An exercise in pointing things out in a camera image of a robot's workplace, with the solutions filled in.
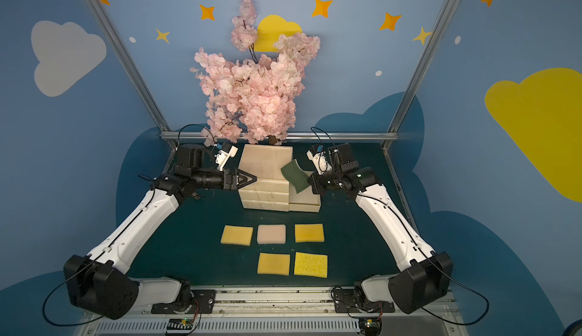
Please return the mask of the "white bottom drawer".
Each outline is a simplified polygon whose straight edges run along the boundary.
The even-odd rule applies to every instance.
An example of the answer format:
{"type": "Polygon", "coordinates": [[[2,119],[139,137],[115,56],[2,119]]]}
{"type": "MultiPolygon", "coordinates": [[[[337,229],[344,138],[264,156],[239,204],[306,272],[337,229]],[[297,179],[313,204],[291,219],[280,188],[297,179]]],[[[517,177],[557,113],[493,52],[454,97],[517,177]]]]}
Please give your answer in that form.
{"type": "Polygon", "coordinates": [[[301,193],[297,193],[289,183],[289,200],[287,212],[318,213],[321,208],[321,197],[312,193],[311,186],[301,193]]]}

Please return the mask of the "white three-drawer cabinet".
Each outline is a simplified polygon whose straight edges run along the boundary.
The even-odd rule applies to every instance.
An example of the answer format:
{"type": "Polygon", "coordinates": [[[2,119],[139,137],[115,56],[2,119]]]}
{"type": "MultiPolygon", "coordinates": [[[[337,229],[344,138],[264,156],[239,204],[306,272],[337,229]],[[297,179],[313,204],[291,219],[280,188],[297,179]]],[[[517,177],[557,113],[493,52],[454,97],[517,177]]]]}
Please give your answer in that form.
{"type": "Polygon", "coordinates": [[[257,177],[257,181],[239,190],[242,206],[250,210],[289,211],[289,181],[281,169],[293,159],[290,146],[246,144],[239,170],[257,177]]]}

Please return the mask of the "dark green scouring sponge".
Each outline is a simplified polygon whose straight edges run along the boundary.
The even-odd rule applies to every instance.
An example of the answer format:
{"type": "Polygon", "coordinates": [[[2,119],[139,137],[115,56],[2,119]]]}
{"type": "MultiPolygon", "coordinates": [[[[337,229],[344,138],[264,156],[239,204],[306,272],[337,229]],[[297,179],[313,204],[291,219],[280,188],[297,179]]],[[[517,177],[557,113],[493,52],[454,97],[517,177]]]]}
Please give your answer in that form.
{"type": "Polygon", "coordinates": [[[301,193],[310,187],[309,176],[299,167],[297,160],[287,163],[280,169],[280,172],[297,193],[301,193]]]}

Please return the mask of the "pale yellow foam sponge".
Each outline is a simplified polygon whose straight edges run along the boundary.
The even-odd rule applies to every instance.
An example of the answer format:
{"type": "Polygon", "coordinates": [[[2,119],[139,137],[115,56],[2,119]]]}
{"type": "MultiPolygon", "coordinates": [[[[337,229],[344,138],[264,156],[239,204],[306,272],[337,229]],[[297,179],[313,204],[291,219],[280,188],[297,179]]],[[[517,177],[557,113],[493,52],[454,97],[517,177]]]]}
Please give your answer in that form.
{"type": "Polygon", "coordinates": [[[253,231],[253,227],[225,225],[221,244],[248,247],[252,243],[253,231]]]}

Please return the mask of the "pink sponge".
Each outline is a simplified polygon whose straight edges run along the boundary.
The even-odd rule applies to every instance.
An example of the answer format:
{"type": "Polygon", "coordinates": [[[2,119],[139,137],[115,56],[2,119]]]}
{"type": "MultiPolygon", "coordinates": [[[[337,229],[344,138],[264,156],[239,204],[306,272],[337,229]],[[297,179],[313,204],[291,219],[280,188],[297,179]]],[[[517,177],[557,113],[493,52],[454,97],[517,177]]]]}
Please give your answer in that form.
{"type": "Polygon", "coordinates": [[[259,225],[257,243],[260,245],[285,244],[286,225],[259,225]]]}

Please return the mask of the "light yellow coarse sponge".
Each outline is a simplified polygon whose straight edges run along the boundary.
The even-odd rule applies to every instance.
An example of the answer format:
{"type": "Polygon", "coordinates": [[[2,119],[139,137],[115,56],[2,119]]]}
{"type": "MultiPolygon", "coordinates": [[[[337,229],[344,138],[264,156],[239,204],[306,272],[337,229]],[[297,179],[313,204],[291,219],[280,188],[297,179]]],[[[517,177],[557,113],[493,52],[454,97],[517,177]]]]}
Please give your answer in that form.
{"type": "Polygon", "coordinates": [[[289,254],[259,254],[257,273],[259,275],[288,276],[290,270],[289,254]]]}

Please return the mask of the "bright yellow porous sponge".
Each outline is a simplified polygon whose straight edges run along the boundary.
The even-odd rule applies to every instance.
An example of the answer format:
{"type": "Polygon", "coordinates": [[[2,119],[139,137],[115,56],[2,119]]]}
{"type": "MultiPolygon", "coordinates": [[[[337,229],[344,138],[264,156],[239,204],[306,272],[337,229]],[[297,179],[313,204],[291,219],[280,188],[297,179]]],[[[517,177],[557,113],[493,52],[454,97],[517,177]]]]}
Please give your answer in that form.
{"type": "Polygon", "coordinates": [[[321,254],[296,253],[294,275],[327,278],[328,257],[321,254]]]}

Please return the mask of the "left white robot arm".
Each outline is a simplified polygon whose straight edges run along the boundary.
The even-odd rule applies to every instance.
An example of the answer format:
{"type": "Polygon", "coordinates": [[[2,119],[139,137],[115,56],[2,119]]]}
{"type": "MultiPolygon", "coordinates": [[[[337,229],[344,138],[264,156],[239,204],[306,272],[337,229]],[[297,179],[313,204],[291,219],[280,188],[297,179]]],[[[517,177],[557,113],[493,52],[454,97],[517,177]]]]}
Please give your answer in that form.
{"type": "Polygon", "coordinates": [[[70,303],[99,318],[120,319],[135,307],[168,305],[187,311],[192,304],[189,281],[161,277],[134,279],[127,273],[158,227],[199,190],[240,190],[257,181],[244,170],[227,169],[236,156],[232,143],[210,146],[178,144],[174,167],[157,178],[143,175],[149,189],[139,205],[86,256],[73,255],[64,265],[63,285],[70,303]]]}

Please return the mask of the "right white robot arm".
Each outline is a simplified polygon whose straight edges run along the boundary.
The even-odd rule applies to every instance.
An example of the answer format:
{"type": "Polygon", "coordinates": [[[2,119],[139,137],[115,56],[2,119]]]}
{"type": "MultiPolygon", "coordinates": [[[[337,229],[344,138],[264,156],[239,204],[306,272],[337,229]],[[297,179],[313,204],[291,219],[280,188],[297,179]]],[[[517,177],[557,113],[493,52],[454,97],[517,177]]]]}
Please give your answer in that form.
{"type": "Polygon", "coordinates": [[[313,193],[342,190],[351,197],[371,219],[399,269],[396,275],[374,275],[360,281],[356,289],[365,299],[393,301],[403,313],[411,314],[445,297],[455,281],[453,260],[445,252],[437,253],[415,231],[374,169],[360,166],[348,143],[313,146],[307,157],[316,168],[309,177],[313,193]]]}

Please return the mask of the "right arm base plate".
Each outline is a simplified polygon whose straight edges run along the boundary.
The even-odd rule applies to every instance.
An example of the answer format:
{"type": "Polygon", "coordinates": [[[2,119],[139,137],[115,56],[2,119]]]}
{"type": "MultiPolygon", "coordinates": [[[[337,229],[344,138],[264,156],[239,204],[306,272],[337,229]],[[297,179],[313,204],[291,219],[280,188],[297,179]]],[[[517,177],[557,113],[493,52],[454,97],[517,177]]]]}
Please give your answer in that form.
{"type": "Polygon", "coordinates": [[[336,313],[394,313],[394,303],[370,301],[360,288],[333,287],[330,296],[336,313]]]}

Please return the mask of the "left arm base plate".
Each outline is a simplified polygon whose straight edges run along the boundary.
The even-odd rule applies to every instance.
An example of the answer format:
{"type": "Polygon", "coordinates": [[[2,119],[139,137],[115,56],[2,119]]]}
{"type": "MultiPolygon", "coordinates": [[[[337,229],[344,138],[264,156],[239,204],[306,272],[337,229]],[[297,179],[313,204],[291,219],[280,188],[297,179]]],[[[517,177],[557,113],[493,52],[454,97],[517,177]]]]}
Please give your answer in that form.
{"type": "Polygon", "coordinates": [[[215,290],[191,289],[188,293],[180,294],[176,301],[169,304],[154,304],[151,314],[164,315],[193,315],[196,312],[211,314],[217,292],[215,290]]]}

